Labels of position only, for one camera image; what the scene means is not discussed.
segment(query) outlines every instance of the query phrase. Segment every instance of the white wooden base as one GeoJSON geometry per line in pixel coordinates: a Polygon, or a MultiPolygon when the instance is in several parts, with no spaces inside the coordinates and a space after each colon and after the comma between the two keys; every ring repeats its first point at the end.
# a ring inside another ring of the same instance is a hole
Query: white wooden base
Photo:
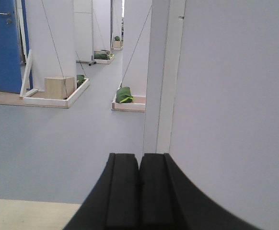
{"type": "Polygon", "coordinates": [[[109,64],[112,63],[112,61],[113,61],[114,59],[115,59],[115,55],[111,56],[110,60],[95,59],[95,62],[96,62],[97,64],[107,64],[107,65],[109,65],[109,64]]]}
{"type": "Polygon", "coordinates": [[[112,50],[119,50],[119,51],[120,51],[120,50],[122,50],[122,49],[123,49],[123,46],[122,46],[122,47],[120,47],[120,48],[117,48],[117,47],[112,47],[111,49],[112,49],[112,50]]]}
{"type": "Polygon", "coordinates": [[[29,105],[39,105],[44,107],[59,107],[59,108],[70,108],[71,105],[78,99],[78,97],[89,87],[90,80],[85,78],[83,84],[76,89],[66,100],[59,99],[47,99],[37,97],[24,97],[23,103],[29,105]]]}
{"type": "Polygon", "coordinates": [[[112,101],[112,110],[118,111],[130,111],[130,112],[145,112],[146,97],[133,96],[133,102],[131,103],[117,103],[116,94],[112,101]]]}

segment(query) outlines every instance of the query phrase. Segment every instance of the wooden box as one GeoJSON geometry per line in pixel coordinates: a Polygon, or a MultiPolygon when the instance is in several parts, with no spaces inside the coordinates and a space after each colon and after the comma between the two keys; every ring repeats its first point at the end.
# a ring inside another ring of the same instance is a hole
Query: wooden box
{"type": "Polygon", "coordinates": [[[65,99],[74,92],[73,77],[52,77],[45,78],[45,98],[65,99]]]}
{"type": "Polygon", "coordinates": [[[113,42],[113,48],[120,48],[120,47],[121,47],[120,41],[113,42]]]}

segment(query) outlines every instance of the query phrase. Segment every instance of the gray floor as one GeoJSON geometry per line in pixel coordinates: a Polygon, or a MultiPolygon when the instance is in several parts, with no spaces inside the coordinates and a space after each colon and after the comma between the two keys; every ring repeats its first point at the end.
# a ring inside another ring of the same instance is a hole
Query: gray floor
{"type": "Polygon", "coordinates": [[[141,159],[144,113],[111,111],[115,53],[110,65],[83,65],[91,85],[70,109],[0,105],[0,198],[81,203],[110,152],[141,159]]]}

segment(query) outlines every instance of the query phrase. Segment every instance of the white partition wall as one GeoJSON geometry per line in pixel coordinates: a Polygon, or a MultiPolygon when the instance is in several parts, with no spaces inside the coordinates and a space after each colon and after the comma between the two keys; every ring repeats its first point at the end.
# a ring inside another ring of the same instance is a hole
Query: white partition wall
{"type": "Polygon", "coordinates": [[[34,87],[44,90],[44,79],[62,76],[62,71],[65,77],[76,77],[73,0],[26,0],[26,13],[34,87]]]}
{"type": "Polygon", "coordinates": [[[93,61],[93,0],[74,0],[76,59],[93,61]]]}
{"type": "Polygon", "coordinates": [[[113,0],[113,37],[121,39],[122,0],[113,0]]]}
{"type": "MultiPolygon", "coordinates": [[[[170,154],[225,209],[279,230],[279,1],[187,0],[184,20],[170,154]]],[[[162,70],[150,68],[144,152],[156,149],[162,70]]]]}
{"type": "Polygon", "coordinates": [[[132,95],[135,96],[146,96],[151,4],[152,0],[125,2],[123,56],[125,77],[122,85],[130,87],[132,95]]]}
{"type": "Polygon", "coordinates": [[[94,50],[111,50],[111,1],[93,2],[94,50]]]}

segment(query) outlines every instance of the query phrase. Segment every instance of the wooden floor strip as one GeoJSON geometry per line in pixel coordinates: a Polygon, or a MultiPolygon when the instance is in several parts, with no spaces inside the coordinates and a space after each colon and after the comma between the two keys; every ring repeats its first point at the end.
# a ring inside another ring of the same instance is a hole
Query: wooden floor strip
{"type": "Polygon", "coordinates": [[[0,230],[62,230],[79,204],[0,199],[0,230]]]}

